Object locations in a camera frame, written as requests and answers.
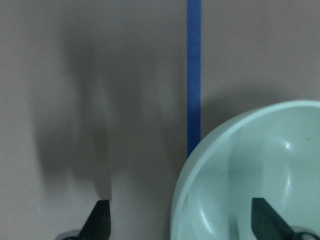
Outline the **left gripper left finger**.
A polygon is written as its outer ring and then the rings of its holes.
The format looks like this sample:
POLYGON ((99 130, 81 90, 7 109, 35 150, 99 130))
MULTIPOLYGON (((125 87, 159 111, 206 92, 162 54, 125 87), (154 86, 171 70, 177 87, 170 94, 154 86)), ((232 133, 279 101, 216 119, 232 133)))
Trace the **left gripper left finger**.
POLYGON ((111 212, 109 200, 98 200, 76 240, 109 240, 111 212))

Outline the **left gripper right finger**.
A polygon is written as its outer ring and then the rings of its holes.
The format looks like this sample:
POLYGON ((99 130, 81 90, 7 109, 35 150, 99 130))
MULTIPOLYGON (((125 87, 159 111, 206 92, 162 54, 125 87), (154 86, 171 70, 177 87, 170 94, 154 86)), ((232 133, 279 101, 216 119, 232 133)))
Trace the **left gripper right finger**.
POLYGON ((257 240, 292 240, 294 230, 264 198, 251 201, 251 230, 257 240))

